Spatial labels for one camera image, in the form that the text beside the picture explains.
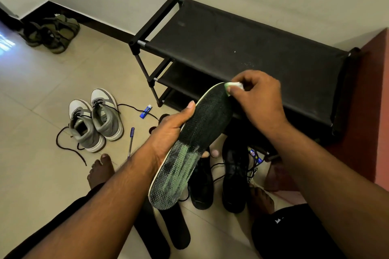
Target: shoelace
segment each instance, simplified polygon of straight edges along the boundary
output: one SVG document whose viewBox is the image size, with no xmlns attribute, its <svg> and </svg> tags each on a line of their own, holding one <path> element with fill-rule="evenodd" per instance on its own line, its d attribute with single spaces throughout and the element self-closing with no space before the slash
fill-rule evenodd
<svg viewBox="0 0 389 259">
<path fill-rule="evenodd" d="M 226 163 L 216 163 L 216 164 L 213 164 L 213 165 L 211 166 L 211 170 L 212 170 L 215 166 L 217 166 L 217 165 L 225 165 L 225 164 L 226 164 Z M 257 168 L 259 165 L 260 165 L 260 164 L 253 165 L 252 168 L 250 168 L 250 169 L 247 170 L 246 175 L 247 175 L 247 173 L 249 173 L 249 172 L 253 171 L 255 168 Z M 220 180 L 221 178 L 223 178 L 225 175 L 226 175 L 226 174 L 223 174 L 222 176 L 216 178 L 216 179 L 214 180 L 214 183 L 215 183 L 216 181 Z M 188 190 L 188 196 L 187 196 L 184 200 L 178 200 L 178 201 L 180 201 L 180 202 L 185 202 L 187 199 L 189 199 L 189 197 L 190 197 L 190 193 L 189 193 L 189 184 L 188 184 L 188 186 L 187 186 L 187 190 Z"/>
<path fill-rule="evenodd" d="M 103 104 L 103 103 L 102 103 L 102 102 L 103 102 L 102 100 L 96 100 L 96 101 L 99 101 L 99 103 L 98 103 L 99 105 L 106 105 L 106 104 Z M 126 107 L 131 107 L 131 108 L 137 110 L 138 112 L 143 112 L 143 110 L 139 110 L 139 109 L 133 107 L 132 105 L 118 104 L 118 106 L 120 106 L 120 105 L 125 105 Z M 154 116 L 153 114 L 147 113 L 147 115 L 150 115 L 150 116 L 154 117 L 154 118 L 157 119 L 157 121 L 158 121 L 158 118 L 157 118 L 156 116 Z M 87 115 L 81 115 L 81 111 L 77 111 L 77 112 L 75 112 L 75 113 L 73 114 L 73 117 L 77 117 L 77 116 L 79 116 L 79 117 L 88 117 L 88 118 L 92 118 L 92 117 L 87 116 Z M 66 150 L 68 150 L 68 151 L 75 152 L 75 153 L 82 159 L 82 161 L 84 162 L 85 166 L 87 166 L 84 157 L 81 156 L 81 154 L 80 154 L 79 152 L 77 152 L 76 150 L 71 149 L 71 148 L 64 148 L 63 146 L 61 146 L 61 145 L 59 144 L 58 138 L 60 137 L 60 134 L 61 134 L 65 129 L 67 129 L 67 128 L 69 128 L 69 124 L 68 124 L 68 126 L 65 126 L 64 128 L 62 128 L 62 129 L 60 130 L 60 132 L 58 132 L 57 137 L 56 137 L 56 139 L 55 139 L 56 145 L 57 145 L 60 149 L 66 149 Z M 81 149 L 81 148 L 80 148 L 80 144 L 77 143 L 77 150 L 82 151 L 82 150 L 84 150 L 84 149 L 85 149 L 85 148 L 82 148 L 82 149 Z"/>
</svg>

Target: foot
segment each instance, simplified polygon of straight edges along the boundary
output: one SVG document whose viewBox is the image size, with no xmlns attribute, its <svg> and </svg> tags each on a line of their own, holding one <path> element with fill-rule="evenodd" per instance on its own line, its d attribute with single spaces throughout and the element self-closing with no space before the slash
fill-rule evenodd
<svg viewBox="0 0 389 259">
<path fill-rule="evenodd" d="M 254 187 L 252 184 L 250 184 L 250 197 L 247 206 L 252 222 L 263 214 L 274 213 L 273 199 L 263 189 Z"/>
<path fill-rule="evenodd" d="M 114 174 L 115 170 L 111 162 L 111 157 L 107 154 L 102 154 L 100 160 L 96 160 L 93 163 L 87 179 L 92 189 L 100 183 L 107 182 Z"/>
</svg>

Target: floor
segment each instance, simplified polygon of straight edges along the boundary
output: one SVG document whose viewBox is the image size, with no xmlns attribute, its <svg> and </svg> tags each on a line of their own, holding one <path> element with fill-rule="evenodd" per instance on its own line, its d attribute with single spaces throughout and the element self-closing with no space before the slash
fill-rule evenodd
<svg viewBox="0 0 389 259">
<path fill-rule="evenodd" d="M 99 154 L 108 153 L 118 168 L 126 159 L 129 131 L 135 127 L 133 148 L 148 137 L 148 129 L 157 121 L 139 112 L 121 107 L 125 134 L 117 142 L 109 142 L 96 154 L 80 152 L 88 167 L 73 152 L 55 145 L 57 133 L 69 121 L 68 104 L 73 99 L 90 100 L 94 88 L 103 87 L 118 103 L 144 109 L 154 105 L 157 117 L 175 113 L 173 109 L 156 107 L 128 45 L 82 26 L 68 50 L 54 55 L 44 46 L 31 48 L 15 33 L 0 25 L 0 257 L 22 242 L 75 199 L 89 191 L 86 176 Z M 148 53 L 141 57 L 149 73 L 160 58 Z M 164 88 L 157 86 L 157 93 Z M 221 149 L 225 135 L 212 148 Z M 76 148 L 70 135 L 62 133 L 59 142 Z M 219 163 L 221 159 L 211 159 Z M 255 176 L 263 181 L 268 164 L 261 164 Z M 213 171 L 214 179 L 223 174 L 222 166 Z M 257 258 L 250 243 L 247 210 L 238 215 L 228 213 L 221 203 L 222 180 L 215 184 L 214 204 L 201 211 L 190 199 L 181 203 L 182 213 L 191 233 L 185 250 L 174 249 L 171 258 Z M 272 196 L 276 209 L 289 206 Z M 158 211 L 158 223 L 168 238 Z M 133 229 L 119 258 L 149 258 L 136 230 Z"/>
</svg>

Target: blue pen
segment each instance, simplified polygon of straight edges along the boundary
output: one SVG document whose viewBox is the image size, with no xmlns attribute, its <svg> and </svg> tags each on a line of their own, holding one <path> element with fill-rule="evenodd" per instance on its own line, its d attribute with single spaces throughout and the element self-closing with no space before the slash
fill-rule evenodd
<svg viewBox="0 0 389 259">
<path fill-rule="evenodd" d="M 135 127 L 132 127 L 131 128 L 131 132 L 129 134 L 129 137 L 131 138 L 131 142 L 129 143 L 129 149 L 128 149 L 128 156 L 127 156 L 127 158 L 129 158 L 129 156 L 131 154 L 131 147 L 132 147 L 132 140 L 134 139 L 134 132 L 135 132 Z"/>
<path fill-rule="evenodd" d="M 148 105 L 148 106 L 144 109 L 144 111 L 142 112 L 142 114 L 140 114 L 139 117 L 141 117 L 142 119 L 144 119 L 144 118 L 146 117 L 147 113 L 150 112 L 151 108 L 152 108 L 152 106 L 151 106 L 151 105 Z"/>
</svg>

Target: black insole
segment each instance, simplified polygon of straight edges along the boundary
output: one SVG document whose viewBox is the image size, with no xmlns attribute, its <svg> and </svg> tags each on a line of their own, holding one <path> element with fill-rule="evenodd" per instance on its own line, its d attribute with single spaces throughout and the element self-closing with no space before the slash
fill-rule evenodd
<svg viewBox="0 0 389 259">
<path fill-rule="evenodd" d="M 165 221 L 174 247 L 178 250 L 182 250 L 189 246 L 191 234 L 189 233 L 185 219 L 182 216 L 180 205 L 176 203 L 172 208 L 159 210 L 159 212 Z"/>
<path fill-rule="evenodd" d="M 134 226 L 152 259 L 168 259 L 170 257 L 169 244 L 159 229 L 148 198 L 145 198 Z"/>
</svg>

